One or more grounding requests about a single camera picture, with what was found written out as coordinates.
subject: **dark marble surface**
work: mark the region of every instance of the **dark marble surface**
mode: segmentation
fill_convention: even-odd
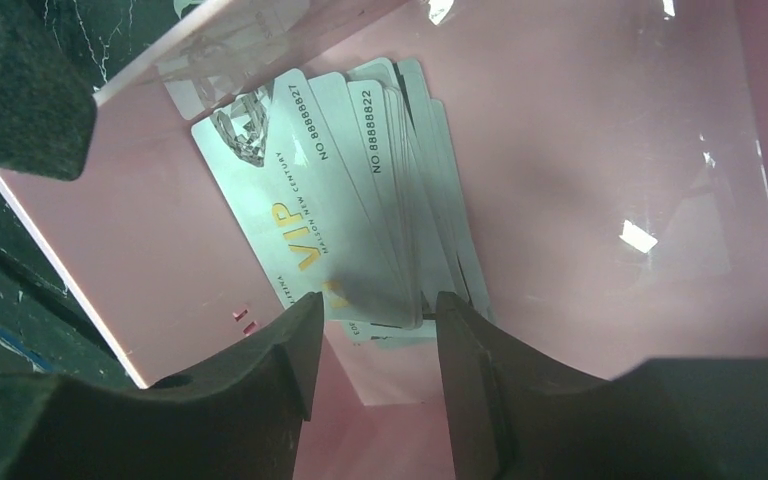
[[[173,0],[25,0],[98,89],[178,22]]]
[[[173,0],[25,1],[88,91],[103,86],[179,20]],[[95,383],[129,383],[1,196],[0,328],[48,369]]]

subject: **stack of cards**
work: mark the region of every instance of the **stack of cards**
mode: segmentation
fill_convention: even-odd
[[[355,342],[434,338],[437,293],[492,319],[446,112],[415,59],[291,70],[192,129],[285,306],[322,291]]]

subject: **pink plastic panel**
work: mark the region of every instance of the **pink plastic panel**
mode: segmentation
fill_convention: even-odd
[[[420,58],[500,325],[603,377],[768,355],[768,194],[734,5],[665,3],[462,0],[437,27],[409,4],[308,65]],[[657,244],[621,240],[626,222]],[[375,403],[379,378],[352,378]]]
[[[224,88],[311,58],[402,2],[211,0],[96,93],[98,121],[79,180],[0,170],[1,193],[137,385],[210,357],[243,339],[252,321],[263,326],[281,312],[184,117],[198,117]],[[278,3],[290,13],[278,15]],[[306,9],[296,19],[290,7],[298,3]],[[259,14],[278,30],[252,25]],[[290,20],[279,29],[276,15]],[[181,58],[183,66],[159,75],[158,64]],[[165,85],[173,81],[201,93],[208,82],[215,88],[182,111]],[[229,87],[233,81],[240,83]],[[241,308],[245,319],[236,318]]]
[[[229,23],[211,22],[231,11],[247,10],[208,2],[99,92],[81,180],[0,172],[2,191],[144,384],[241,338],[241,305],[258,321],[278,309],[180,109],[151,71],[137,79],[183,45],[198,50],[192,31],[224,35]],[[336,35],[312,22],[298,25]],[[287,38],[281,61],[260,72],[324,50]],[[220,93],[256,83],[234,75],[239,52],[210,52],[174,80],[217,77]],[[768,194],[733,2],[456,0],[440,26],[411,2],[306,69],[381,55],[419,57],[448,108],[501,326],[605,377],[652,355],[768,355]],[[657,244],[641,247],[638,230]],[[326,333],[363,404],[439,397],[432,345],[380,351],[333,325]]]

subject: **black foam padding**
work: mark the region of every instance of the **black foam padding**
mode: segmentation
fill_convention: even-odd
[[[0,0],[0,167],[80,176],[96,118],[92,88],[22,0]]]

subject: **pink acrylic box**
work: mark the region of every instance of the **pink acrylic box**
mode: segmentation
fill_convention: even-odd
[[[503,329],[606,378],[651,356],[768,356],[768,2],[448,7],[209,0],[96,93],[80,179],[0,170],[139,386],[281,311],[189,127],[288,68],[378,56],[418,57],[447,107]],[[636,252],[628,223],[656,246]],[[436,345],[355,345],[329,324],[296,477],[364,476],[453,478]]]

